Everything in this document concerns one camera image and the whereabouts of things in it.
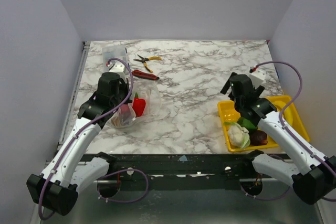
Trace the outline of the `orange brown toy mango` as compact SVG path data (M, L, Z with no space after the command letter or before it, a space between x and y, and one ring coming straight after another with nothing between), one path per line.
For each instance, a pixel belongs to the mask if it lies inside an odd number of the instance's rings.
M111 119L111 123L113 124L113 126L115 127L120 127L120 120L119 118L114 118L114 119Z

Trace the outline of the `green toy pepper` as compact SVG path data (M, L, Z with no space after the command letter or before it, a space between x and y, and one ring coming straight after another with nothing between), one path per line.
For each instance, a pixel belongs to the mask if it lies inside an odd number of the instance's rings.
M241 127L244 127L246 128L249 132L252 132L252 131L256 131L258 130L258 127L256 127L255 125L253 125L251 123L250 120L244 118L244 117L240 117L237 121L237 123L241 126Z

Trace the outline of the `dark red toy fruit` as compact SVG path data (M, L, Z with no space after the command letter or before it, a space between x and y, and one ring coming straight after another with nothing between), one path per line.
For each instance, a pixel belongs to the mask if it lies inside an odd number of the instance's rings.
M134 118L135 118L135 114L133 110L130 110L129 108L121 110L120 123L122 126L132 124Z

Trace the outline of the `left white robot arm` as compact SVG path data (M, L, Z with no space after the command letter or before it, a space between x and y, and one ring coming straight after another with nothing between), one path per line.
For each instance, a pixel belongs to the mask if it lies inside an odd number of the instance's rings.
M112 179L116 166L112 157L100 153L81 169L76 169L89 144L122 105L130 103L134 79L124 72L105 72L97 90L80 106L71 134L39 175L31 174L26 182L41 220L43 211L65 216L74 207L79 194L99 177Z

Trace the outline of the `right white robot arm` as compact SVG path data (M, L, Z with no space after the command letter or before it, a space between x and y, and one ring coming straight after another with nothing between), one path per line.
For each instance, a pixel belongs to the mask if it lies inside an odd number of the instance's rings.
M310 145L288 123L266 98L260 98L264 87L254 87L249 75L232 72L221 93L228 94L234 109L270 136L291 158L288 164L261 151L241 165L249 178L265 174L290 186L306 204L313 205L335 189L335 156L327 157Z

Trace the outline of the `clear zip top bag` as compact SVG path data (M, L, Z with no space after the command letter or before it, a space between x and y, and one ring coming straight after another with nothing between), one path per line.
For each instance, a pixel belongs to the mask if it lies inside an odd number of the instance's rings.
M131 102L121 105L111 118L116 129L124 129L151 118L161 108L161 95L156 82L136 81L133 85Z

